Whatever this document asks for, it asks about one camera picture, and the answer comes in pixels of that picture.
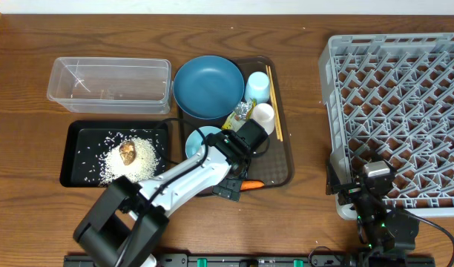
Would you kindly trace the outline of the orange carrot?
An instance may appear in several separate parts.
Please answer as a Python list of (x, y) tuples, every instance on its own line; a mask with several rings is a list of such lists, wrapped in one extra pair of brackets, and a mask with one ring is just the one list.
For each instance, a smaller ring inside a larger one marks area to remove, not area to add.
[(265, 184), (262, 181), (258, 180), (245, 180), (242, 182), (240, 187), (241, 191), (253, 190), (258, 188), (263, 188)]

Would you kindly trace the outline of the light blue small bowl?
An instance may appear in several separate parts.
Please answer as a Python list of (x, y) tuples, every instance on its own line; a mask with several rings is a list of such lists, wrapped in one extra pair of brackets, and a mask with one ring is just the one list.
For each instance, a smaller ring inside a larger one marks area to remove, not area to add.
[[(221, 132), (220, 128), (214, 126), (202, 126), (199, 128), (199, 130), (205, 137), (207, 137), (209, 134), (217, 134)], [(197, 130), (194, 130), (186, 140), (185, 155), (188, 158), (195, 155), (195, 153), (200, 149), (202, 142), (203, 138), (200, 136)]]

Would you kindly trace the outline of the dark blue bowl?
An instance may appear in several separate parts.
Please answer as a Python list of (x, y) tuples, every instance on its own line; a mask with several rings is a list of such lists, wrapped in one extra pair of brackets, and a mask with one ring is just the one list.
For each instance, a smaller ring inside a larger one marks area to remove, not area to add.
[(243, 99), (245, 82), (239, 67), (221, 56), (199, 56), (186, 62), (174, 77), (177, 105), (189, 116), (218, 119)]

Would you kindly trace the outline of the brown food scrap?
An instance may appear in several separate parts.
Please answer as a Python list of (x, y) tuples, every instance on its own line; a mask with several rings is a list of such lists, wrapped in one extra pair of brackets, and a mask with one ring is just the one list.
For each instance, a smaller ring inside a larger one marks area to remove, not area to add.
[(119, 146), (119, 155), (124, 165), (130, 165), (136, 159), (136, 148), (134, 141), (124, 141)]

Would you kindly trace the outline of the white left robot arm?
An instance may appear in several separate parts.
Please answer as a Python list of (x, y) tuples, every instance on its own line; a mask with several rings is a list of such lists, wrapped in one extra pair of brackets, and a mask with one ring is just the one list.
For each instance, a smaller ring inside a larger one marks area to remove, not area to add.
[(155, 266), (152, 251), (169, 217), (251, 159), (269, 135), (250, 119), (238, 131), (201, 137), (197, 152), (166, 172), (138, 183), (120, 177), (103, 191), (73, 233), (95, 266)]

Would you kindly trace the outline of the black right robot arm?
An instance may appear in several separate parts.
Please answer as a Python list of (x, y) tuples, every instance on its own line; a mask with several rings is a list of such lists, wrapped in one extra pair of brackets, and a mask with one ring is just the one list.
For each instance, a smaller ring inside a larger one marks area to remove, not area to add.
[(358, 266), (405, 266), (406, 254), (415, 249), (419, 222), (387, 208), (382, 199), (392, 189), (396, 169), (375, 154), (351, 182), (342, 183), (331, 161), (326, 165), (326, 193), (356, 212), (358, 236), (367, 249), (357, 256)]

